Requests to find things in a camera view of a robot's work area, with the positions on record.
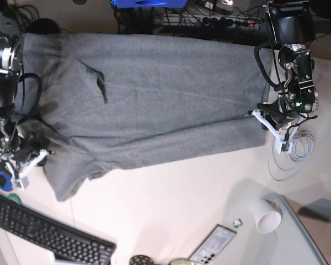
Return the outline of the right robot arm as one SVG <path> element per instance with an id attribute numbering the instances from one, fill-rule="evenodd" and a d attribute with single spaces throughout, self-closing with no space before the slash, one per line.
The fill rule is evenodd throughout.
<path id="1" fill-rule="evenodd" d="M 31 163 L 42 153 L 38 140 L 32 136 L 22 138 L 18 133 L 19 125 L 38 116 L 42 84 L 38 75 L 23 69 L 22 34 L 39 18 L 38 9 L 30 4 L 0 1 L 0 159 L 19 166 Z M 24 86 L 27 79 L 34 80 L 37 88 L 32 106 L 25 111 L 25 102 L 22 100 L 16 107 L 14 100 L 18 86 Z"/>

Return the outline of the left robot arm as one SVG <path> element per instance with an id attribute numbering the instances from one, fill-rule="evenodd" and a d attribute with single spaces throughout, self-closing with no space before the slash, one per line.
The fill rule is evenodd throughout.
<path id="1" fill-rule="evenodd" d="M 269 40 L 255 47 L 254 55 L 264 78 L 278 92 L 273 103 L 259 103 L 259 116 L 268 122 L 263 128 L 279 130 L 294 119 L 313 119 L 318 93 L 313 83 L 314 60 L 308 43 L 316 38 L 308 1 L 267 1 L 264 6 Z M 264 69 L 260 50 L 280 46 L 275 66 L 285 71 L 285 80 L 274 83 Z"/>

